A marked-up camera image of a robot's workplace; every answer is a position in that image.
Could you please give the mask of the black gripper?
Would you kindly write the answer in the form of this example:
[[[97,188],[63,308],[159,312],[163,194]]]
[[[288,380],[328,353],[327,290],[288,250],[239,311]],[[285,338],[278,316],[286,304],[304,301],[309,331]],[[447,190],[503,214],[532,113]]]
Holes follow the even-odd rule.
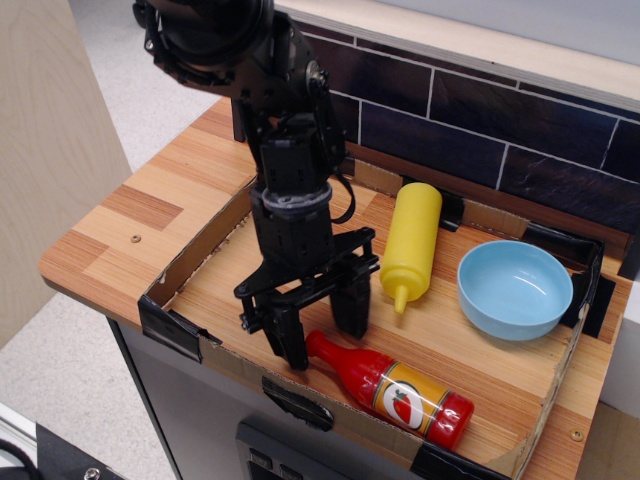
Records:
[[[335,234],[331,189],[277,205],[264,187],[250,192],[260,267],[234,290],[243,328],[264,331],[276,356],[305,371],[309,361],[299,311],[330,299],[336,326],[356,339],[368,329],[370,275],[378,269],[369,227]]]

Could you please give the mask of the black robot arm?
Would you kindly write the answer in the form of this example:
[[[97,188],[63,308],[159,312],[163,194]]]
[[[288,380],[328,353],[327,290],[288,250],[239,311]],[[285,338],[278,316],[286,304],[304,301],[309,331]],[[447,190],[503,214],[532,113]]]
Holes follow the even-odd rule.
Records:
[[[179,84],[230,99],[256,164],[250,191],[260,267],[235,288],[243,328],[303,371],[303,308],[328,298],[338,328],[368,327],[375,236],[335,233],[332,180],[345,135],[328,75],[290,17],[270,1],[141,1],[137,18],[154,64]]]

